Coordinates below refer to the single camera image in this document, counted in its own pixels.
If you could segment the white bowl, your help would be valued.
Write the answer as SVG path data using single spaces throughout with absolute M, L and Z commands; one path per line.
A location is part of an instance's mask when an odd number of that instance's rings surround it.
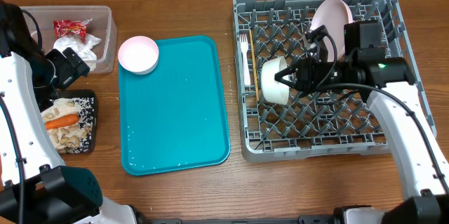
M 275 74 L 287 68 L 284 57 L 269 60 L 262 66 L 260 73 L 260 85 L 262 95 L 268 103 L 286 105 L 290 94 L 290 88 L 275 80 Z

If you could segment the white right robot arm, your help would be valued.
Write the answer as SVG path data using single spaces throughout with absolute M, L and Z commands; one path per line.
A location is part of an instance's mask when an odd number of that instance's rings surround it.
M 403 203 L 390 211 L 341 206 L 330 223 L 447 223 L 448 161 L 422 111 L 415 75 L 402 57 L 388 58 L 375 20 L 344 26 L 343 61 L 307 58 L 271 80 L 303 94 L 352 90 L 376 118 L 401 180 Z

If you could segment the white tissue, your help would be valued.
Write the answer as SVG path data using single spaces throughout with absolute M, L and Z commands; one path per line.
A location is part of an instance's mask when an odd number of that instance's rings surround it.
M 86 34 L 84 42 L 75 35 L 68 35 L 60 37 L 53 44 L 53 48 L 63 52 L 66 48 L 71 48 L 93 71 L 96 68 L 96 64 L 91 62 L 97 60 L 96 54 L 92 51 L 93 47 L 100 44 L 101 38 L 95 37 L 92 34 Z

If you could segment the large pink plate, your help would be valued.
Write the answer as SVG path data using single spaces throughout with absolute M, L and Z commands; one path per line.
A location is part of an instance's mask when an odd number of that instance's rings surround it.
M 344 53 L 344 26 L 353 23 L 353 16 L 348 5 L 343 0 L 325 0 L 316 10 L 309 30 L 324 25 L 333 38 L 337 50 L 337 59 Z

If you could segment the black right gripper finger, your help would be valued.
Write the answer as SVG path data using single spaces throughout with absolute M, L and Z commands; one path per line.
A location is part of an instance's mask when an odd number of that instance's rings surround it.
M 293 61 L 292 64 L 288 65 L 285 58 L 279 58 L 279 69 L 280 71 L 274 75 L 275 79 L 282 79 L 284 76 L 296 73 L 302 65 L 301 60 Z
M 296 91 L 302 91 L 302 84 L 296 78 L 294 78 L 293 81 L 290 81 L 289 79 L 284 79 L 283 77 L 275 77 L 274 79 L 277 82 L 288 86 L 289 88 L 295 89 Z

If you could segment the white plastic fork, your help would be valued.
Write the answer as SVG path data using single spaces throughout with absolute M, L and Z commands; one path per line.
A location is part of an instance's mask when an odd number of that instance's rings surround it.
M 243 61 L 244 85 L 250 86 L 251 80 L 250 80 L 250 70 L 249 70 L 249 66 L 248 66 L 248 49 L 249 49 L 248 37 L 246 36 L 246 34 L 240 34 L 239 38 L 240 38 L 240 42 L 241 42 L 241 55 L 242 55 L 242 61 Z

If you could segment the wooden chopstick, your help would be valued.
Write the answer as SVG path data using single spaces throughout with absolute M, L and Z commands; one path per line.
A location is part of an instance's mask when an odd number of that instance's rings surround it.
M 251 28 L 248 30 L 249 37 L 250 37 L 250 53 L 251 53 L 251 59 L 252 59 L 252 65 L 253 65 L 253 78 L 255 83 L 255 98 L 257 104 L 260 101 L 259 96 L 259 86 L 258 86 L 258 79 L 257 79 L 257 62 L 255 60 L 255 52 L 254 52 L 254 44 L 253 44 L 253 34 L 251 31 Z

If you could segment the red snack wrapper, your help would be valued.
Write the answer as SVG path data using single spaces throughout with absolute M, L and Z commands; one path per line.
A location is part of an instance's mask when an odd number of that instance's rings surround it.
M 54 20 L 53 29 L 56 38 L 74 35 L 85 43 L 87 35 L 87 27 L 91 19 L 87 20 Z

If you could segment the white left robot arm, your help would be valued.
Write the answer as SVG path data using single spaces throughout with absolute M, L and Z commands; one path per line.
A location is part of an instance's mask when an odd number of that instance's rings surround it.
M 41 111 L 87 64 L 70 48 L 42 51 L 25 20 L 29 13 L 1 2 L 1 217 L 14 223 L 143 223 L 133 206 L 103 196 L 85 168 L 66 166 Z

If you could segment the pink bowl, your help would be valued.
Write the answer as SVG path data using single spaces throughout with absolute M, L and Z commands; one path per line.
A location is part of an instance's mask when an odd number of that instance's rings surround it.
M 148 74 L 158 65 L 159 47 L 149 37 L 131 37 L 121 44 L 118 59 L 125 70 L 133 74 Z

